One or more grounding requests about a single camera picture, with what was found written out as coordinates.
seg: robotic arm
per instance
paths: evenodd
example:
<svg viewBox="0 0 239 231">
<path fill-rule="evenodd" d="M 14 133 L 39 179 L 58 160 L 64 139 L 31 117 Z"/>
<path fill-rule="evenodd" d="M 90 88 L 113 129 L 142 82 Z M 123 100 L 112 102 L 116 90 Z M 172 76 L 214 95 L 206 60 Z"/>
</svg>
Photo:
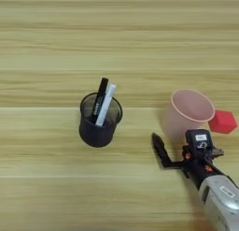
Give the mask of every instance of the robotic arm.
<svg viewBox="0 0 239 231">
<path fill-rule="evenodd" d="M 181 169 L 199 190 L 207 218 L 217 231 L 239 230 L 239 189 L 229 176 L 213 165 L 224 154 L 216 149 L 207 130 L 188 130 L 188 145 L 183 146 L 183 161 L 172 162 L 162 139 L 152 135 L 152 143 L 164 168 Z"/>
</svg>

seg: table surface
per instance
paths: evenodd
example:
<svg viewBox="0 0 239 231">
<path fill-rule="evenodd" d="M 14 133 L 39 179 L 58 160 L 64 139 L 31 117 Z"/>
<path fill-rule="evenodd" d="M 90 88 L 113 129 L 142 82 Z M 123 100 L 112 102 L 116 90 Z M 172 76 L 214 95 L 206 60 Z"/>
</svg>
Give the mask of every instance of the table surface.
<svg viewBox="0 0 239 231">
<path fill-rule="evenodd" d="M 150 135 L 163 136 L 177 88 L 239 118 L 238 15 L 239 0 L 0 0 L 0 230 L 211 231 Z M 78 103 L 102 76 L 124 117 L 94 149 Z M 238 130 L 212 135 L 225 150 L 216 166 L 239 183 Z M 181 144 L 165 143 L 179 159 Z"/>
</svg>

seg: black marker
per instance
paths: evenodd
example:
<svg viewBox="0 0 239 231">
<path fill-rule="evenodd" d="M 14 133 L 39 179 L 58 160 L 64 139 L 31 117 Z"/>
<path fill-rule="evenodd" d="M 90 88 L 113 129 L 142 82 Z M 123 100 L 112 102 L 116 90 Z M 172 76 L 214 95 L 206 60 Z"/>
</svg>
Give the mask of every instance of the black marker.
<svg viewBox="0 0 239 231">
<path fill-rule="evenodd" d="M 96 123 L 98 115 L 100 113 L 101 110 L 101 106 L 103 104 L 103 101 L 105 99 L 105 91 L 107 88 L 107 84 L 108 84 L 108 79 L 106 78 L 102 78 L 101 80 L 101 85 L 99 87 L 94 105 L 93 105 L 93 109 L 92 109 L 92 114 L 91 114 L 91 122 L 92 123 Z"/>
</svg>

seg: pink plastic cup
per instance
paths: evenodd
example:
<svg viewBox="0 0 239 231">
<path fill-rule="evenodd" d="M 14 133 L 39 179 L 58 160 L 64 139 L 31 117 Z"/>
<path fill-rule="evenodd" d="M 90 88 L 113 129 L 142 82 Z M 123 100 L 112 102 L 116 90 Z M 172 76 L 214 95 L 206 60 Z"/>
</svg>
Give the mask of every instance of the pink plastic cup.
<svg viewBox="0 0 239 231">
<path fill-rule="evenodd" d="M 172 140 L 185 136 L 187 130 L 197 129 L 213 119 L 213 103 L 203 94 L 188 89 L 179 89 L 171 96 L 171 105 L 166 110 L 162 130 Z"/>
</svg>

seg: black pen holder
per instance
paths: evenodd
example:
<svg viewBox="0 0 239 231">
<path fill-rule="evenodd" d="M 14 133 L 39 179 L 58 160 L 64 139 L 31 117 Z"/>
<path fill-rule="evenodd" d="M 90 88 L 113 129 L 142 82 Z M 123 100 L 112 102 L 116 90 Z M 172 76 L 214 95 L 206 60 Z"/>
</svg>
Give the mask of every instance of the black pen holder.
<svg viewBox="0 0 239 231">
<path fill-rule="evenodd" d="M 79 134 L 90 146 L 104 147 L 109 144 L 114 136 L 117 124 L 122 119 L 122 107 L 119 101 L 112 99 L 103 126 L 98 126 L 91 121 L 92 109 L 97 93 L 88 94 L 80 104 Z"/>
</svg>

